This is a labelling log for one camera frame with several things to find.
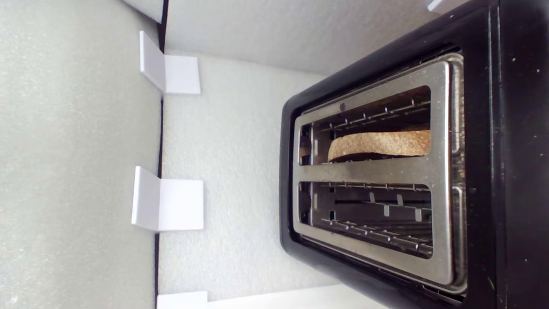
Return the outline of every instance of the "bread slice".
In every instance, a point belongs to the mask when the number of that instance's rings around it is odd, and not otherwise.
[[[332,141],[328,161],[358,153],[390,156],[425,156],[431,147],[431,131],[366,132]]]

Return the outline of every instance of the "gray textured surface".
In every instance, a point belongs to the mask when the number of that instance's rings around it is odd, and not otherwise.
[[[201,96],[164,99],[163,177],[203,179],[205,227],[161,233],[160,293],[212,300],[335,284],[278,232],[282,106],[323,77],[199,57]]]
[[[157,23],[162,22],[162,9],[164,0],[124,0],[136,10],[152,18]]]
[[[0,2],[0,308],[154,304],[154,236],[130,225],[155,171],[155,25],[121,1]]]
[[[167,53],[332,74],[436,18],[430,0],[170,0]]]

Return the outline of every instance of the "toaster slot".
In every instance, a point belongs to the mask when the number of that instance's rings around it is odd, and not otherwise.
[[[425,185],[301,183],[302,222],[392,250],[433,255],[431,194]]]
[[[341,112],[317,119],[313,123],[301,127],[300,164],[315,165],[415,156],[405,153],[355,151],[334,159],[329,158],[328,153],[330,147],[336,146],[332,143],[334,140],[348,135],[428,131],[430,129],[430,103],[430,88],[428,86],[411,89],[375,102],[364,102],[363,105],[353,109],[346,109],[345,102],[339,103]],[[312,113],[322,114],[322,111],[313,111]]]

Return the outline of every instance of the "black toaster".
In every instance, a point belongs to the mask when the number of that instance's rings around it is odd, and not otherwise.
[[[470,1],[292,97],[284,249],[394,309],[546,307],[548,21],[547,1]],[[426,153],[333,157],[420,126]]]

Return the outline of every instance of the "white bracket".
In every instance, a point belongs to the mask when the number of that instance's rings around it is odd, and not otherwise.
[[[166,95],[199,95],[196,57],[164,55],[145,31],[139,32],[139,69]]]
[[[204,182],[160,179],[137,166],[132,224],[151,231],[204,228]]]
[[[162,294],[156,297],[156,309],[191,309],[208,302],[208,292]]]
[[[429,11],[446,14],[469,0],[433,0],[427,8]]]

